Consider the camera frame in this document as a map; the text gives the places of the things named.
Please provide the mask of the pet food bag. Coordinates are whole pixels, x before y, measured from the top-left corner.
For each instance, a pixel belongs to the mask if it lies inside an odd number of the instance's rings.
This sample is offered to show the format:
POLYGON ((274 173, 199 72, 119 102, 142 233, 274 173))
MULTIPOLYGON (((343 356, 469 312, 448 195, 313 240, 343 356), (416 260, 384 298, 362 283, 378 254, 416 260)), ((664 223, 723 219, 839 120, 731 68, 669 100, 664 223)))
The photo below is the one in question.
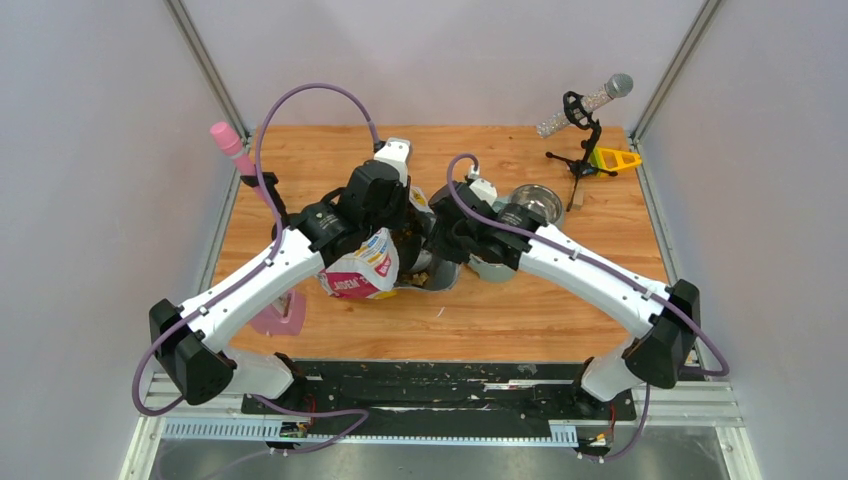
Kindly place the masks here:
POLYGON ((406 220, 399 229, 383 228, 352 253, 344 255, 317 276, 324 291, 342 299, 383 299, 399 290, 442 292, 451 290, 459 279, 460 266, 433 255, 429 268, 414 274, 399 273, 399 259, 393 236, 402 231, 425 237, 436 217, 423 190, 409 192, 406 220))

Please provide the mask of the metal scoop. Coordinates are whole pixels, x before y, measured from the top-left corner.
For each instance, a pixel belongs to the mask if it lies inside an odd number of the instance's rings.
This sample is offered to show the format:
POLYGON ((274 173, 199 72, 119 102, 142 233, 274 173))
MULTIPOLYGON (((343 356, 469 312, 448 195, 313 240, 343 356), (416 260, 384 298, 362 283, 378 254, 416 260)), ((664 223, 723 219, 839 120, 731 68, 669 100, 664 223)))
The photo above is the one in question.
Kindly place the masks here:
POLYGON ((393 236, 397 249, 400 274, 414 274, 429 268, 433 254, 425 248, 425 237, 402 231, 393 236))

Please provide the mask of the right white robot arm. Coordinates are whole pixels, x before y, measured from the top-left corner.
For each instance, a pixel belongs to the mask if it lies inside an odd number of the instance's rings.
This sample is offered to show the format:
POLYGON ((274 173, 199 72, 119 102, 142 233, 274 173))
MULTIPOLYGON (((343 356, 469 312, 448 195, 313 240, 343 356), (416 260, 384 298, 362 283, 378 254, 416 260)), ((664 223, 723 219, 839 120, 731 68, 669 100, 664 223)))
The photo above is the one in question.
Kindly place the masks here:
POLYGON ((583 248, 521 203, 500 209, 468 183, 452 182, 430 199, 436 223, 430 250, 449 261, 473 257, 548 280, 592 304, 630 334, 611 352, 592 357, 571 390, 571 403, 596 417, 620 392, 640 384, 671 389, 700 327, 700 291, 637 275, 583 248))

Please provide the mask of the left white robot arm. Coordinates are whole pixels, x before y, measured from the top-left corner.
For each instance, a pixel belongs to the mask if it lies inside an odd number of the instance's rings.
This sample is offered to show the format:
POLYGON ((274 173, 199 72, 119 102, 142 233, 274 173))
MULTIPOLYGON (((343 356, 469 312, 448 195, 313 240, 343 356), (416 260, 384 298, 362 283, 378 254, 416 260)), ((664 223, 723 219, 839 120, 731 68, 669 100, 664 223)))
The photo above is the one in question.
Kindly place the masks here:
POLYGON ((282 358, 233 350, 230 340, 303 280, 377 231, 402 226, 408 195, 405 162, 368 160, 353 170, 338 197, 293 215, 274 243, 222 282, 181 305, 166 299, 155 304, 152 348, 181 400, 200 405, 231 392, 264 396, 283 413, 298 411, 307 389, 282 358))

